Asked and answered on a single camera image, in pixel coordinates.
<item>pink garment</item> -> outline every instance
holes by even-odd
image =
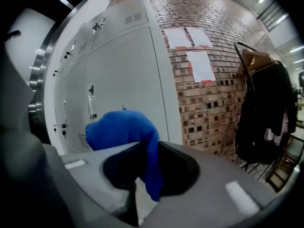
[[[264,138],[265,138],[265,140],[268,140],[268,141],[273,140],[275,142],[276,146],[279,146],[280,142],[281,142],[281,139],[282,139],[282,136],[285,133],[287,133],[287,131],[288,131],[288,115],[287,115],[287,112],[285,110],[284,117],[283,117],[283,124],[282,124],[281,135],[280,136],[276,136],[271,131],[271,129],[267,128],[266,132],[265,132],[265,135],[264,135]]]

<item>blue towel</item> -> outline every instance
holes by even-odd
[[[163,186],[158,165],[159,136],[153,123],[144,114],[132,110],[108,112],[98,122],[85,127],[85,136],[94,151],[147,141],[147,167],[143,181],[152,200],[159,200]]]

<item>white wall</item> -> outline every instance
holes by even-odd
[[[286,18],[279,23],[272,31],[268,34],[272,44],[275,48],[287,43],[288,41],[298,37],[294,24],[290,18]]]
[[[8,33],[21,31],[21,36],[5,42],[5,50],[18,73],[29,85],[32,68],[48,32],[54,21],[31,9],[24,9],[16,18]]]
[[[66,28],[63,30],[61,36],[59,37],[52,56],[49,61],[47,68],[47,75],[45,81],[45,90],[44,90],[44,110],[45,110],[45,119],[47,124],[47,132],[51,141],[51,144],[56,147],[60,155],[68,154],[68,150],[64,150],[58,134],[55,134],[53,125],[56,124],[55,117],[55,106],[54,106],[54,89],[55,89],[55,80],[53,78],[53,72],[57,69],[61,54],[64,47],[72,39],[72,37],[78,32],[78,29],[83,23],[90,21],[96,15],[103,12],[108,6],[110,0],[88,0],[86,4],[75,14],[75,16],[67,24]]]

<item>sheet of paper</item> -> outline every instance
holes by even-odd
[[[207,80],[215,81],[215,76],[206,51],[187,51],[187,57],[192,66],[195,83]]]
[[[213,47],[211,41],[209,40],[208,36],[206,36],[202,28],[187,27],[187,31],[189,32],[196,47]]]
[[[191,48],[191,42],[186,36],[183,28],[164,29],[171,49]]]

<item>brick wall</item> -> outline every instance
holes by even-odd
[[[172,50],[166,43],[179,100],[183,144],[238,161],[234,139],[246,84],[237,74],[239,58],[234,42],[269,52],[273,48],[266,43],[263,28],[249,10],[232,0],[150,2],[162,32],[165,28],[184,27],[187,33],[186,26],[203,27],[214,46],[207,53],[216,81],[202,84],[194,83],[186,51]]]

